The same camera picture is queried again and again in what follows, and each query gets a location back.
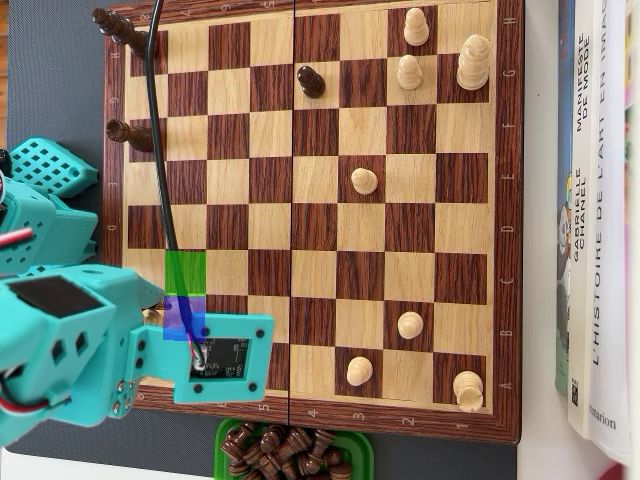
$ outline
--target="green tray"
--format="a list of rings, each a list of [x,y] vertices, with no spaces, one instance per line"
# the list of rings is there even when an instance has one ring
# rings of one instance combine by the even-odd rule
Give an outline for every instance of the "green tray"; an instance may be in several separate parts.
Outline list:
[[[223,420],[216,430],[215,443],[213,445],[213,478],[214,480],[237,480],[240,477],[229,473],[229,457],[227,457],[220,445],[224,442],[227,432],[241,425],[242,420],[227,418]],[[258,423],[258,430],[264,427],[264,423]],[[361,433],[332,432],[336,438],[331,444],[340,449],[343,461],[351,465],[352,480],[373,480],[373,449],[369,440]]]

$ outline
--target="chessboard border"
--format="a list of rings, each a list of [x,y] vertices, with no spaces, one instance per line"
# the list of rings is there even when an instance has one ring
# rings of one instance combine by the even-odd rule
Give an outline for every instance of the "chessboard border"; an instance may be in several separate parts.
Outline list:
[[[162,23],[227,15],[264,13],[265,10],[326,8],[374,3],[408,3],[401,0],[275,0],[230,5],[225,0],[167,2]],[[450,3],[436,0],[435,4]],[[132,19],[148,23],[151,4],[111,7]],[[495,232],[494,232],[494,348],[493,414],[388,407],[291,399],[268,395],[263,402],[244,404],[177,405],[167,387],[142,385],[136,408],[234,416],[328,429],[393,432],[500,443],[520,441],[522,377],[522,219],[523,219],[523,93],[524,2],[496,0],[496,132],[495,132]],[[105,42],[104,122],[123,118],[125,55],[109,38]],[[122,175],[124,147],[104,140],[101,261],[122,264]],[[321,406],[318,415],[316,409]]]

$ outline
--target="green highlight square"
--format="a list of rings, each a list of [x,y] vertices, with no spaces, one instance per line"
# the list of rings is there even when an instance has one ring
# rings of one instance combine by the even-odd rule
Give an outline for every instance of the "green highlight square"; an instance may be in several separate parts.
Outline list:
[[[207,257],[205,252],[169,252],[164,254],[164,294],[199,296],[206,294]],[[182,272],[184,284],[176,279]]]

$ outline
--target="wooden surface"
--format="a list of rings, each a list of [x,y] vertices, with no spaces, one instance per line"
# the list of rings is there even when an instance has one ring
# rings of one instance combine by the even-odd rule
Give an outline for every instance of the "wooden surface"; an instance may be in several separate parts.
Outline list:
[[[156,83],[169,188],[180,245],[207,250],[207,309],[270,313],[276,338],[264,402],[196,410],[518,441],[521,2],[297,1],[295,19],[291,3],[223,5],[172,2],[163,14],[167,68]],[[402,38],[409,6],[430,22],[421,47]],[[121,11],[144,15],[131,8]],[[489,82],[476,92],[451,80],[471,30],[495,46]],[[217,48],[207,49],[212,38]],[[106,61],[117,60],[107,48]],[[415,91],[397,88],[405,53],[423,69]],[[105,105],[144,122],[142,77],[125,57]],[[325,79],[317,101],[300,94],[302,64]],[[120,218],[105,223],[105,258],[162,284],[152,164],[108,148],[119,150],[107,173],[116,183],[109,201],[120,203],[105,208]],[[358,167],[376,173],[370,195],[353,190]],[[411,340],[397,332],[405,311],[425,320]],[[346,381],[354,356],[374,366],[359,387]],[[485,384],[478,413],[456,405],[463,370]],[[172,406],[169,392],[143,387],[137,405],[191,408]]]

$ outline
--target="gray table surface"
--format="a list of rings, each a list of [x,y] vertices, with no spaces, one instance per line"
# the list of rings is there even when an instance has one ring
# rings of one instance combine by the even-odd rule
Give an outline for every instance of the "gray table surface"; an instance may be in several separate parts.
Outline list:
[[[32,135],[47,137],[91,165],[102,166],[103,43],[89,12],[107,3],[9,3],[9,146]],[[95,185],[68,203],[99,212],[100,187]],[[9,450],[210,477],[213,437],[220,420],[134,410],[123,420],[107,420],[90,429],[49,421]],[[382,434],[367,437],[374,449],[377,479],[516,478],[515,446]]]

